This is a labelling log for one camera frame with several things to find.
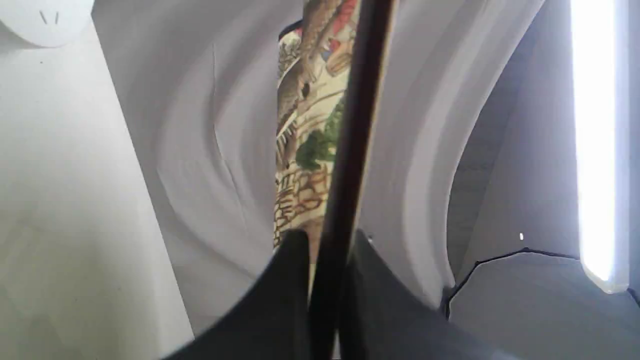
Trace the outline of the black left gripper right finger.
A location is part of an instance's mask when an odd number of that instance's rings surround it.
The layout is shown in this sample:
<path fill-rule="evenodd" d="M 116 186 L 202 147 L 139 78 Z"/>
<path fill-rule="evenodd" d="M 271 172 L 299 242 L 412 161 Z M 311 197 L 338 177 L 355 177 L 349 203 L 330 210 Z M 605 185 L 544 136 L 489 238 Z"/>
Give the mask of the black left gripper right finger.
<path fill-rule="evenodd" d="M 358 230 L 340 306 L 343 360 L 513 360 L 415 297 Z"/>

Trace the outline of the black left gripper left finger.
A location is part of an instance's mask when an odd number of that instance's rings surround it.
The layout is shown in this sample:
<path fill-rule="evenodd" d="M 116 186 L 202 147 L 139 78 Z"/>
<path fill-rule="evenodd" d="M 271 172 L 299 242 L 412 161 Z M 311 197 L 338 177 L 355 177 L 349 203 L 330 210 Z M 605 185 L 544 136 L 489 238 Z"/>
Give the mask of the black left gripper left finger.
<path fill-rule="evenodd" d="M 170 360 L 310 360 L 309 241 L 285 233 L 250 290 L 208 330 Z"/>

